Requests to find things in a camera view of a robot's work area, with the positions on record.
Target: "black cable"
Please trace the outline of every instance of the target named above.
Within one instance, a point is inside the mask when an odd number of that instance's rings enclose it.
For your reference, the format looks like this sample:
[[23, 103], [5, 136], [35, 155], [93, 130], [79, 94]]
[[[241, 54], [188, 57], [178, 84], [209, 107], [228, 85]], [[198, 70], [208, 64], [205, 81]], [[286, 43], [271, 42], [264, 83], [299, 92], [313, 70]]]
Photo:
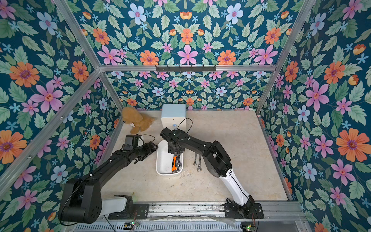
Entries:
[[106, 221], [108, 222], [108, 224], [111, 226], [111, 228], [113, 229], [113, 231], [116, 232], [116, 230], [114, 229], [114, 227], [111, 225], [111, 223], [110, 223], [109, 220], [107, 219], [106, 215], [104, 215], [104, 218], [106, 219]]

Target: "aluminum frame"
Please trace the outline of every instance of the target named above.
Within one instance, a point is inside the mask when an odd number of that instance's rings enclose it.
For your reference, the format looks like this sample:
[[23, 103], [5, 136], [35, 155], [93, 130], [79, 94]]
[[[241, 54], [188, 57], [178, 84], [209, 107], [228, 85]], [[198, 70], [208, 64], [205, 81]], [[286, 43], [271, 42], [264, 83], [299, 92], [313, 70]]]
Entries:
[[280, 74], [283, 65], [285, 64], [286, 59], [289, 56], [289, 53], [290, 53], [292, 47], [294, 46], [294, 43], [295, 43], [302, 27], [304, 26], [304, 23], [305, 23], [306, 19], [310, 15], [311, 9], [314, 6], [315, 2], [316, 2], [316, 0], [304, 0], [304, 3], [303, 3], [303, 5], [302, 5], [302, 7], [299, 11], [299, 14], [296, 17], [296, 20], [294, 22], [294, 25], [292, 26], [291, 33], [290, 33], [289, 37], [287, 38], [287, 41], [286, 41], [285, 46], [283, 47], [283, 49], [281, 51], [281, 54], [278, 57], [277, 69], [274, 71], [273, 75], [269, 78], [269, 81], [268, 81], [267, 85], [265, 86], [265, 89], [262, 93], [262, 96], [260, 97], [260, 101], [259, 101], [258, 107], [256, 109], [257, 112], [260, 112], [260, 110], [263, 108], [264, 102], [267, 100], [267, 98], [270, 94], [270, 91], [272, 90], [272, 87], [273, 87], [274, 83], [276, 82], [276, 79], [277, 79], [278, 75]]

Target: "brown plush toy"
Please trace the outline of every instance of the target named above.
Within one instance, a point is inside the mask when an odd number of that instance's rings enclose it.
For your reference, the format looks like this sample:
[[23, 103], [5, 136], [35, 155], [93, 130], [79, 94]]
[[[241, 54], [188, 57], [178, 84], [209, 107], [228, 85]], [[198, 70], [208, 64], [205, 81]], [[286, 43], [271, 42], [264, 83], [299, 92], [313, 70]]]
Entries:
[[139, 113], [134, 107], [125, 107], [122, 110], [122, 120], [126, 124], [133, 123], [134, 127], [130, 133], [137, 134], [139, 131], [147, 130], [155, 119], [146, 114]]

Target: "orange flower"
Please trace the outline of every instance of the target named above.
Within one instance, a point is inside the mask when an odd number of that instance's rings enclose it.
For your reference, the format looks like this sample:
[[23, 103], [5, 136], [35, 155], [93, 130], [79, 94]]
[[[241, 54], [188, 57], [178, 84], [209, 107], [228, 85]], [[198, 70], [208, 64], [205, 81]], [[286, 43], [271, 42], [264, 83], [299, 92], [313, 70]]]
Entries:
[[252, 98], [247, 98], [247, 99], [243, 100], [243, 104], [245, 106], [248, 106], [248, 105], [251, 105], [253, 103], [253, 101], [254, 100]]
[[107, 36], [106, 32], [103, 32], [100, 28], [94, 29], [93, 32], [93, 36], [95, 37], [96, 41], [102, 45], [109, 44], [109, 37]]
[[236, 61], [234, 57], [236, 54], [231, 52], [231, 50], [226, 50], [226, 52], [221, 52], [220, 57], [218, 57], [219, 65], [232, 65]]
[[21, 139], [23, 135], [19, 132], [12, 135], [10, 130], [0, 131], [0, 160], [3, 159], [3, 164], [13, 162], [14, 157], [17, 158], [22, 153], [21, 148], [27, 146], [27, 141]]
[[340, 61], [335, 63], [331, 63], [330, 67], [325, 70], [326, 75], [325, 80], [327, 80], [327, 84], [337, 83], [339, 79], [343, 78], [345, 70], [345, 65], [341, 65]]
[[283, 138], [283, 135], [278, 134], [276, 138], [277, 138], [276, 139], [277, 145], [282, 147], [283, 143], [285, 142], [285, 139]]
[[100, 138], [101, 137], [97, 134], [92, 136], [92, 139], [90, 140], [90, 148], [92, 150], [95, 150], [99, 146], [99, 143], [101, 142]]
[[129, 105], [131, 105], [131, 106], [136, 106], [136, 105], [138, 105], [137, 101], [136, 101], [135, 99], [132, 99], [132, 98], [128, 98], [128, 99], [126, 100], [126, 102], [127, 102]]
[[10, 78], [16, 80], [16, 84], [19, 86], [25, 86], [27, 88], [31, 85], [35, 85], [36, 81], [40, 80], [39, 71], [36, 68], [33, 68], [32, 64], [23, 62], [18, 62], [17, 67], [10, 67]]
[[291, 63], [286, 68], [285, 72], [286, 81], [292, 82], [293, 80], [295, 80], [297, 72], [299, 72], [298, 63], [296, 61], [295, 62], [291, 61]]
[[322, 223], [316, 222], [314, 226], [315, 226], [314, 227], [315, 232], [328, 232], [328, 230], [324, 227]]
[[292, 185], [291, 185], [289, 179], [287, 179], [287, 177], [285, 177], [285, 181], [286, 181], [286, 185], [287, 185], [287, 187], [289, 188], [289, 192], [290, 192], [290, 194], [292, 194], [292, 189], [291, 189]]
[[359, 162], [367, 159], [366, 154], [371, 154], [371, 145], [366, 144], [370, 141], [365, 133], [358, 135], [358, 130], [350, 128], [349, 134], [346, 130], [339, 133], [341, 138], [336, 138], [336, 145], [340, 146], [338, 151], [342, 156], [347, 155], [345, 158], [354, 162], [355, 158]]
[[76, 80], [79, 80], [83, 83], [89, 76], [89, 72], [87, 71], [86, 65], [84, 65], [81, 61], [73, 62], [72, 72], [74, 73], [74, 77]]
[[193, 41], [193, 38], [192, 38], [193, 37], [193, 33], [188, 28], [184, 29], [183, 32], [180, 34], [180, 36], [182, 37], [182, 41], [185, 44], [190, 44], [190, 42]]
[[281, 29], [273, 27], [272, 30], [267, 32], [267, 35], [264, 37], [266, 44], [274, 44], [278, 41], [278, 37], [281, 36]]
[[144, 52], [140, 53], [140, 61], [143, 62], [144, 65], [158, 65], [158, 57], [154, 52], [149, 50], [145, 50]]

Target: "wall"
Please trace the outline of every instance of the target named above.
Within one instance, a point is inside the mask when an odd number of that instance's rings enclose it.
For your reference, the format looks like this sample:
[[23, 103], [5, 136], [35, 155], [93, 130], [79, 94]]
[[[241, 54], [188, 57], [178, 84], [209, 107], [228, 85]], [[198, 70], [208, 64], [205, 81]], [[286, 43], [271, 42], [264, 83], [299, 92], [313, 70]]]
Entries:
[[320, 2], [261, 111], [287, 185], [316, 232], [371, 228], [370, 7]]

